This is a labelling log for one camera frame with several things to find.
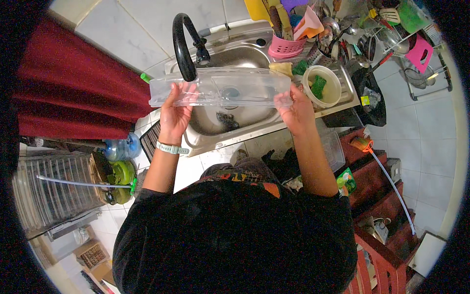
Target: water gallon bottle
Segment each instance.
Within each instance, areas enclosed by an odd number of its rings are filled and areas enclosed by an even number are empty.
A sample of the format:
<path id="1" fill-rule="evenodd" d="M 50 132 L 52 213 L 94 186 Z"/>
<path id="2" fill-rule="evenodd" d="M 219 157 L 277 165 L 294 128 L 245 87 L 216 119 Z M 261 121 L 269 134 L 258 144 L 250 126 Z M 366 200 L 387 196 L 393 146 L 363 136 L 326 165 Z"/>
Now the water gallon bottle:
<path id="1" fill-rule="evenodd" d="M 104 142 L 104 156 L 111 162 L 134 159 L 142 150 L 139 137 L 134 133 L 129 133 L 125 140 L 106 139 Z"/>

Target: red curtain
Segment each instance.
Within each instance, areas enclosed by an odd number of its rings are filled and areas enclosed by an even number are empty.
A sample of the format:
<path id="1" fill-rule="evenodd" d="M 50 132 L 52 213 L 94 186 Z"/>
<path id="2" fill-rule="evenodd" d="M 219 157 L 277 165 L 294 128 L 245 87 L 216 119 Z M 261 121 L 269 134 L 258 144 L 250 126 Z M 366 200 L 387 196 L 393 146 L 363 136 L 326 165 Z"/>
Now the red curtain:
<path id="1" fill-rule="evenodd" d="M 149 114 L 149 85 L 51 19 L 34 32 L 13 97 L 20 135 L 124 139 Z"/>

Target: white hose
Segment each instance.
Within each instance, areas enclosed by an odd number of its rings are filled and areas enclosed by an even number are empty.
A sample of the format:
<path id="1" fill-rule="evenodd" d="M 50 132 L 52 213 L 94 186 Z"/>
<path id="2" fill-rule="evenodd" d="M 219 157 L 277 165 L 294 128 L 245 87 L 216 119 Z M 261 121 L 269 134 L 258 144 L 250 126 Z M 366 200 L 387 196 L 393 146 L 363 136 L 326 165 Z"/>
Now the white hose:
<path id="1" fill-rule="evenodd" d="M 416 234 L 416 231 L 415 231 L 415 226 L 413 225 L 413 222 L 411 221 L 411 217 L 408 213 L 408 209 L 407 207 L 405 206 L 405 202 L 403 202 L 403 198 L 401 197 L 400 193 L 398 192 L 398 189 L 397 187 L 395 186 L 395 184 L 393 183 L 392 181 L 392 178 L 390 178 L 390 176 L 388 175 L 387 171 L 385 170 L 384 166 L 382 165 L 382 163 L 380 162 L 380 160 L 377 158 L 376 154 L 371 152 L 370 154 L 372 154 L 372 156 L 377 160 L 378 164 L 380 165 L 380 167 L 382 168 L 382 170 L 384 171 L 385 175 L 387 176 L 388 180 L 390 181 L 390 184 L 392 184 L 393 186 L 393 189 L 395 190 L 395 193 L 397 193 L 398 195 L 398 199 L 400 199 L 400 202 L 401 202 L 401 205 L 403 206 L 403 209 L 405 210 L 405 213 L 407 214 L 407 218 L 408 218 L 408 221 L 410 222 L 410 226 L 411 226 L 411 233 L 413 235 Z"/>
<path id="2" fill-rule="evenodd" d="M 121 186 L 121 185 L 108 185 L 108 184 L 93 184 L 93 183 L 82 183 L 82 182 L 72 182 L 72 181 L 65 181 L 65 180 L 58 180 L 53 178 L 48 178 L 43 175 L 36 175 L 36 178 L 44 181 L 56 182 L 56 183 L 64 183 L 64 184 L 71 184 L 71 185 L 79 185 L 79 186 L 89 186 L 89 187 L 105 187 L 105 188 L 131 188 L 131 186 Z"/>

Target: yellow cutting board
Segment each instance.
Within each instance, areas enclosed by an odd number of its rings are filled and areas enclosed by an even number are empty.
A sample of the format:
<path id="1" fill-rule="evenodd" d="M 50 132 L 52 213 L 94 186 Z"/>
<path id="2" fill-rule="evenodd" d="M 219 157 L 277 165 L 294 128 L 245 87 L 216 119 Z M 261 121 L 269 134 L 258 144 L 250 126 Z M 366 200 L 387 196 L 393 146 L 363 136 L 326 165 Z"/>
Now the yellow cutting board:
<path id="1" fill-rule="evenodd" d="M 262 0 L 245 0 L 245 5 L 252 20 L 267 20 L 273 26 Z"/>

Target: black t-shirt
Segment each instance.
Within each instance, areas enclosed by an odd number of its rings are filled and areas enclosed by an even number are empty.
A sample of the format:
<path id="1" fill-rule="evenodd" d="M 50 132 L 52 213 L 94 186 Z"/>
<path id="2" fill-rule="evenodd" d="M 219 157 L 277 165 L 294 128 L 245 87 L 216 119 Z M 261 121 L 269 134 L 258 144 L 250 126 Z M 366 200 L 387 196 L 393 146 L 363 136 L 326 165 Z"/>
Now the black t-shirt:
<path id="1" fill-rule="evenodd" d="M 141 191 L 114 245 L 122 293 L 340 293 L 349 285 L 357 253 L 347 197 L 222 179 L 173 195 Z"/>

